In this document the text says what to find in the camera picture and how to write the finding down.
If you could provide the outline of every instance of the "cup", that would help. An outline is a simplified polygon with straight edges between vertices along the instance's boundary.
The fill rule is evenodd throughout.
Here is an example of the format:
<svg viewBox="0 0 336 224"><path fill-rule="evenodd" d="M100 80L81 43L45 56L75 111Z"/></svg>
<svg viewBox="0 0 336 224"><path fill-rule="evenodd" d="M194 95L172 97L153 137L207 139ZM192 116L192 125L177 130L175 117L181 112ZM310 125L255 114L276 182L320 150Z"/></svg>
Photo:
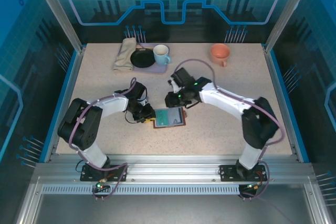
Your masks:
<svg viewBox="0 0 336 224"><path fill-rule="evenodd" d="M230 48L225 44L214 44L210 49L210 59L213 63L220 65L221 67L227 66L227 59L230 55Z"/></svg>
<svg viewBox="0 0 336 224"><path fill-rule="evenodd" d="M169 48L165 45L156 45L153 48L154 58L159 66L168 65L172 62L169 57Z"/></svg>

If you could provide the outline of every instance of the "towel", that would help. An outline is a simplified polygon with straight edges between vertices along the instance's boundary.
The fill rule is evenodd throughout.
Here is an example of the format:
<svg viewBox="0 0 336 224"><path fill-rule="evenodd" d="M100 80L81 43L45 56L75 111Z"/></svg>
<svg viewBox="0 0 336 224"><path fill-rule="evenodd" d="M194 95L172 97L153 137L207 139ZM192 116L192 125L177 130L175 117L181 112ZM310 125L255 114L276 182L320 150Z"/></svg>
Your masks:
<svg viewBox="0 0 336 224"><path fill-rule="evenodd" d="M120 52L113 64L113 71L133 70L131 55L136 49L136 43L135 38L126 38L122 41Z"/></svg>

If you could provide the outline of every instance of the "table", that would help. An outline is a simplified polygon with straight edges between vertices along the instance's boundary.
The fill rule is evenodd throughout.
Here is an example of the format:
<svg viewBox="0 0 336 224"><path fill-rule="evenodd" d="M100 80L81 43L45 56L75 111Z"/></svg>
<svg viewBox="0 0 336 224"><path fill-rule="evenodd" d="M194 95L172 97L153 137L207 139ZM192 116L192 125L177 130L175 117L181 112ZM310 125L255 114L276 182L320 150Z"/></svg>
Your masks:
<svg viewBox="0 0 336 224"><path fill-rule="evenodd" d="M183 60L195 58L209 63L211 44L166 44L172 63L164 74L144 72L115 72L112 66L121 44L87 44L72 99L94 100L115 90L127 89L132 77L148 89L149 102L154 109L165 108L164 98L172 88L167 81ZM278 101L265 61L261 44L228 44L231 55L228 66L215 69L220 87L239 95L265 97L283 125ZM183 66L195 79L212 78L211 71L201 63L187 62ZM278 131L273 140L280 136ZM209 104L198 104L187 110L186 126L154 129L151 123L129 124L123 113L104 118L99 127L97 143L106 154L128 155L231 155L241 154L246 143L241 123L232 115ZM60 139L59 154L73 154ZM270 147L266 155L292 154L287 136Z"/></svg>

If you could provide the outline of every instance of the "orange mug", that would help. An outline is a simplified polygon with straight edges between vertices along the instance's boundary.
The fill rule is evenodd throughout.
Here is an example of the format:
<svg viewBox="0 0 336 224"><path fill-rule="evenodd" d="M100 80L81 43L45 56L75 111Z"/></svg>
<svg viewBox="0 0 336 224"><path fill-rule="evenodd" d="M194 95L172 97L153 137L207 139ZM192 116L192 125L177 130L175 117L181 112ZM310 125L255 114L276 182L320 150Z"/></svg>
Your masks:
<svg viewBox="0 0 336 224"><path fill-rule="evenodd" d="M221 67L227 66L227 59L230 55L230 48L225 44L213 44L210 49L210 59Z"/></svg>

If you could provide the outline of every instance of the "blue mug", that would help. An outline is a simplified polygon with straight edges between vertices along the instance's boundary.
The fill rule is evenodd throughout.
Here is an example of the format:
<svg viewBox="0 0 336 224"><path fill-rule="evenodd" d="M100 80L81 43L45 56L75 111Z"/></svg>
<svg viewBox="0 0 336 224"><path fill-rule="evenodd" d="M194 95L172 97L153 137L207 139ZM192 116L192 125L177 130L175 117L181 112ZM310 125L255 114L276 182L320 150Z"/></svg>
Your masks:
<svg viewBox="0 0 336 224"><path fill-rule="evenodd" d="M169 57L169 48L165 45L157 45L153 49L154 58L159 66L168 65L172 62Z"/></svg>

